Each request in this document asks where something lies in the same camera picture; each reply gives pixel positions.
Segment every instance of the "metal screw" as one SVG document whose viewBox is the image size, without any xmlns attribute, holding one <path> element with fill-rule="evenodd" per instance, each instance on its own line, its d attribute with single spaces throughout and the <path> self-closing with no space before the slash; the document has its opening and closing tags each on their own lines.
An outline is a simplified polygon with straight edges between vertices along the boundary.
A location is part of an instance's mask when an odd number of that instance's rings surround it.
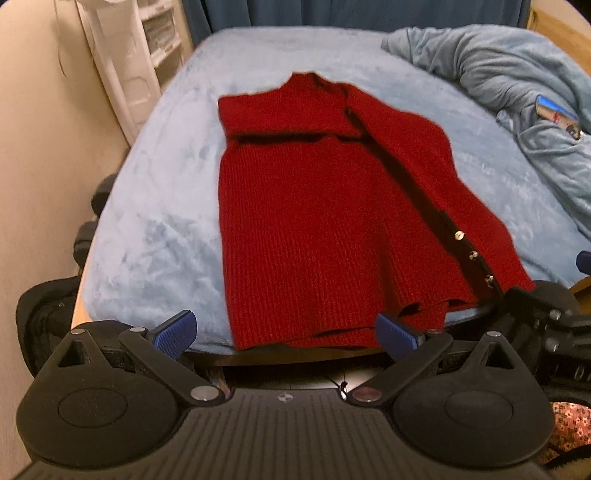
<svg viewBox="0 0 591 480">
<path fill-rule="evenodd" d="M 544 346 L 546 347 L 546 350 L 554 353 L 556 350 L 558 350 L 560 342 L 556 338 L 550 337 L 546 339 Z"/>
<path fill-rule="evenodd" d="M 191 396 L 199 401 L 215 400 L 219 394 L 220 391 L 216 387 L 211 387 L 209 385 L 202 385 L 201 387 L 195 387 L 191 390 Z"/>
<path fill-rule="evenodd" d="M 560 313 L 560 310 L 556 310 L 556 309 L 550 310 L 550 313 L 548 314 L 548 317 L 550 317 L 555 322 L 558 322 L 560 320 L 561 316 L 562 316 L 562 314 Z"/>
<path fill-rule="evenodd" d="M 484 277 L 484 281 L 486 282 L 486 286 L 488 288 L 495 288 L 495 286 L 492 284 L 495 281 L 495 277 L 493 277 L 492 275 L 487 275 L 486 277 Z"/>
<path fill-rule="evenodd" d="M 382 398 L 382 393 L 376 388 L 359 387 L 353 390 L 353 398 L 364 403 L 371 403 Z"/>
</svg>

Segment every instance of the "button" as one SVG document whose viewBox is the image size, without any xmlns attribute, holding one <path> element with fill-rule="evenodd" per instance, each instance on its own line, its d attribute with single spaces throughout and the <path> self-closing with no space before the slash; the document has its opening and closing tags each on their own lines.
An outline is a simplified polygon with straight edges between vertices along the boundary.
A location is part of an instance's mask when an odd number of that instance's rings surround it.
<svg viewBox="0 0 591 480">
<path fill-rule="evenodd" d="M 491 288 L 491 289 L 495 288 L 495 286 L 493 285 L 493 282 L 495 281 L 495 277 L 493 277 L 492 275 L 487 275 L 484 278 L 484 281 L 486 282 L 486 286 L 488 288 Z"/>
</svg>

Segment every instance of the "red knit cardigan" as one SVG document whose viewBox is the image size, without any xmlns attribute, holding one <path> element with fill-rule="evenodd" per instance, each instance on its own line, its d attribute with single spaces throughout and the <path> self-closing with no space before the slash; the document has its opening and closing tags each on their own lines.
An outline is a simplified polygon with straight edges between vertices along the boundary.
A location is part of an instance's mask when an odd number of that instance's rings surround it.
<svg viewBox="0 0 591 480">
<path fill-rule="evenodd" d="M 507 229 L 458 179 L 433 122 L 312 73 L 220 98 L 219 114 L 237 348 L 376 346 L 380 311 L 441 328 L 451 309 L 533 288 Z"/>
</svg>

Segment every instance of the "bed mattress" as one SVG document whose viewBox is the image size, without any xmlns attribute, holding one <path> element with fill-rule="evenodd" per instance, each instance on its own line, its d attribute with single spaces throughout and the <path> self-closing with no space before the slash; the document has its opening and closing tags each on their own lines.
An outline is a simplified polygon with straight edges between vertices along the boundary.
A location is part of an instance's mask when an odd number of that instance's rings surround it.
<svg viewBox="0 0 591 480">
<path fill-rule="evenodd" d="M 513 135 L 457 85 L 383 51 L 383 37 L 245 28 L 200 45 L 145 124 L 102 213 L 81 292 L 90 318 L 153 327 L 191 309 L 195 350 L 235 352 L 222 272 L 217 182 L 226 144 L 217 100 L 277 88 L 292 72 L 352 83 L 438 123 L 460 178 L 506 224 L 529 275 L 567 287 L 581 280 L 575 258 L 591 245 Z"/>
</svg>

